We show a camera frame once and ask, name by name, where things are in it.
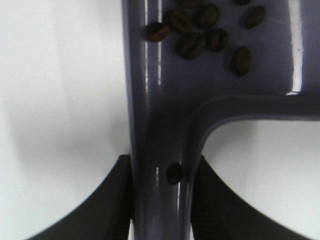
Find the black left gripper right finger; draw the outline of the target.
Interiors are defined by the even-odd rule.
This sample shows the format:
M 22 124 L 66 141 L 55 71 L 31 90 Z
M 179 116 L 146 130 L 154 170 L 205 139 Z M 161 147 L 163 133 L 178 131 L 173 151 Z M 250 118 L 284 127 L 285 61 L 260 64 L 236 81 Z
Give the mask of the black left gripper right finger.
M 212 169 L 203 155 L 194 167 L 190 222 L 195 240 L 306 240 L 245 202 Z

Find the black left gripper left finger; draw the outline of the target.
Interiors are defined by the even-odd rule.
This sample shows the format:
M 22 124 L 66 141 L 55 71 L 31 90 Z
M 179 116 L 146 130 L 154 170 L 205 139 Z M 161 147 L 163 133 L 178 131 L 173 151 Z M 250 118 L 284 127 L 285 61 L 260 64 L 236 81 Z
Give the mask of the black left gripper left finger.
M 75 210 L 33 240 L 126 240 L 133 216 L 132 167 L 120 155 L 98 188 Z

